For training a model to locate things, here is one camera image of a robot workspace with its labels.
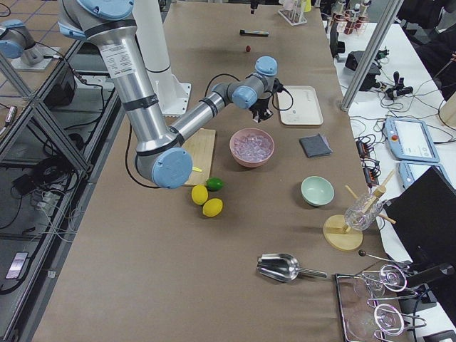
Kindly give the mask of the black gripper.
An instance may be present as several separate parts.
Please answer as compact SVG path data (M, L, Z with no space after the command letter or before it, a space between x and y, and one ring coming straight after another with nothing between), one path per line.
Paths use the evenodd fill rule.
M256 123L260 123L260 116L270 119L274 114L269 109L269 100L257 100L249 110L252 112L252 120Z

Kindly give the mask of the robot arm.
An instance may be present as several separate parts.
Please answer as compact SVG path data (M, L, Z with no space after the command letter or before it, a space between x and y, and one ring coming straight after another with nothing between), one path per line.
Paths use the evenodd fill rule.
M226 106L233 103L252 112L256 121L271 117L269 97L279 82L278 64L262 56L244 80L219 83L196 106L167 125L154 92L145 57L145 33L152 46L167 53L158 5L146 1L60 1L58 25L63 35L97 46L128 115L138 144L138 173L156 186L175 189L192 173L191 155L182 144Z

